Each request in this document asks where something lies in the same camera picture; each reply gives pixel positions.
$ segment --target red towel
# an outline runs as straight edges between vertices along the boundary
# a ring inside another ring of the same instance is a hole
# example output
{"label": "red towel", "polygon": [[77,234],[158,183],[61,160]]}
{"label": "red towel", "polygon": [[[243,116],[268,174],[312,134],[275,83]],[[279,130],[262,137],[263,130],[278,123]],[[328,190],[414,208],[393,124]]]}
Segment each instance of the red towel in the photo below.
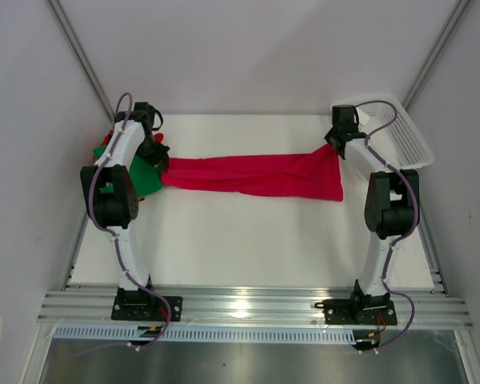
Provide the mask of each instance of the red towel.
{"label": "red towel", "polygon": [[311,154],[171,158],[162,183],[187,190],[343,200],[338,156],[328,144]]}

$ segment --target white table surface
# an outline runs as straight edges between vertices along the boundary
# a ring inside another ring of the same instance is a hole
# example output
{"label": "white table surface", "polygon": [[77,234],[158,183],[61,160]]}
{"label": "white table surface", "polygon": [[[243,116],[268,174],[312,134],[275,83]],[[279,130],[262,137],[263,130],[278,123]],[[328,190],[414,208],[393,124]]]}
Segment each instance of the white table surface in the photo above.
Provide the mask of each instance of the white table surface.
{"label": "white table surface", "polygon": [[[330,116],[167,115],[170,156],[309,153],[324,144]],[[343,202],[263,198],[167,187],[140,203],[133,222],[156,285],[348,287],[369,243],[367,182],[341,161]],[[105,234],[88,223],[71,282],[118,282]],[[390,284],[432,289],[418,232],[405,240]]]}

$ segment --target white basket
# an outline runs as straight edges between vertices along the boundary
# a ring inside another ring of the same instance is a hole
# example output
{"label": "white basket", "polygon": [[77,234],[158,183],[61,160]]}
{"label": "white basket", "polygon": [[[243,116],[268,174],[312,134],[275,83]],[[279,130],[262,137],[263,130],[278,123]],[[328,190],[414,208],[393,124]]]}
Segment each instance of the white basket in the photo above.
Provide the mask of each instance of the white basket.
{"label": "white basket", "polygon": [[[400,169],[417,169],[434,162],[434,155],[412,122],[406,110],[396,98],[389,94],[370,94],[356,98],[345,98],[333,105],[354,105],[371,100],[384,100],[396,106],[398,117],[387,128],[380,130],[371,138],[371,145],[388,161]],[[393,109],[387,104],[374,103],[360,106],[360,130],[367,134],[387,123],[394,116]]]}

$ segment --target gray wall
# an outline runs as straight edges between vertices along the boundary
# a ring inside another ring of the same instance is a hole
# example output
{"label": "gray wall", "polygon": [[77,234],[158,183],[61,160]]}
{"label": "gray wall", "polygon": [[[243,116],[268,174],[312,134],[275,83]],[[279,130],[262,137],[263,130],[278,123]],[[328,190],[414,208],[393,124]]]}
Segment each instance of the gray wall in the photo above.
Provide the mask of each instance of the gray wall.
{"label": "gray wall", "polygon": [[480,0],[410,115],[435,153],[421,175],[441,267],[466,298],[480,345]]}
{"label": "gray wall", "polygon": [[45,4],[0,0],[0,384],[22,369],[83,214],[78,171],[106,120]]}
{"label": "gray wall", "polygon": [[62,0],[109,98],[176,113],[402,100],[456,0]]}

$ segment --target green fabric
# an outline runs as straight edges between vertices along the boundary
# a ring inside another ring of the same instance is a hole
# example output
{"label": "green fabric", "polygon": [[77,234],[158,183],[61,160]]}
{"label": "green fabric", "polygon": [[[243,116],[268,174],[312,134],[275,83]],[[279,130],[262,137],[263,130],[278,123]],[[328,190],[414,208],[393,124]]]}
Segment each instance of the green fabric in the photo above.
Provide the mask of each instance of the green fabric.
{"label": "green fabric", "polygon": [[[100,158],[103,152],[105,152],[105,149],[105,146],[94,148],[94,156]],[[163,187],[161,182],[162,172],[150,166],[139,156],[134,156],[129,172],[131,181],[134,184],[135,192],[137,192],[137,196],[139,197],[154,194]],[[105,187],[105,190],[102,192],[111,193],[112,187]]]}

